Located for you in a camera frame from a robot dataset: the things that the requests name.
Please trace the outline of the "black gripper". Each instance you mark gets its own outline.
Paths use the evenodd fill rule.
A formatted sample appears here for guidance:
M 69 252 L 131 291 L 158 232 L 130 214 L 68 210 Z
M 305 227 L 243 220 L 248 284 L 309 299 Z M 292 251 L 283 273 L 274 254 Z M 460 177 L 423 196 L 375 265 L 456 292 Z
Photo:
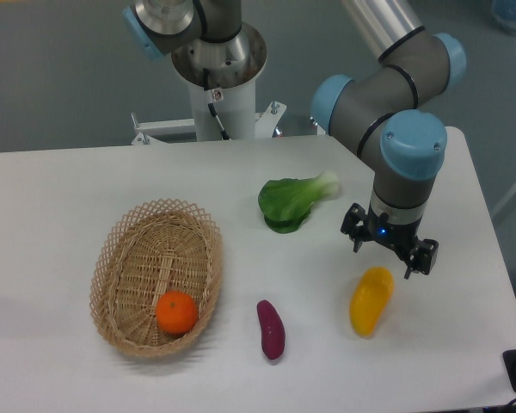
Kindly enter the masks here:
M 437 259 L 439 243 L 429 238 L 417 238 L 420 223 L 421 219 L 405 225 L 392 224 L 385 213 L 377 215 L 369 210 L 366 214 L 361 205 L 353 203 L 344 216 L 341 233 L 353 242 L 355 253 L 369 241 L 392 250 L 406 263 L 404 279 L 408 280 L 412 273 L 429 275 Z

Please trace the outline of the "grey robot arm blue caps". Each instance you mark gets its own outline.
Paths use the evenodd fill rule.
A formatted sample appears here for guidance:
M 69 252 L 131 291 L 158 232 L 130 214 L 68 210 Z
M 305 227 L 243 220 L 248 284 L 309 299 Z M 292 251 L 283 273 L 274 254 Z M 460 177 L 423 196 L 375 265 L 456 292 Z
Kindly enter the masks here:
M 462 78 L 465 52 L 449 34 L 429 34 L 405 1 L 345 6 L 380 69 L 362 81 L 329 77 L 311 102 L 317 124 L 374 173 L 369 207 L 351 206 L 341 231 L 355 248 L 373 241 L 409 273 L 428 274 L 438 244 L 417 231 L 447 132 L 419 107 Z M 257 136 L 255 80 L 267 49 L 238 1 L 136 1 L 123 16 L 148 57 L 171 57 L 188 86 L 198 140 Z

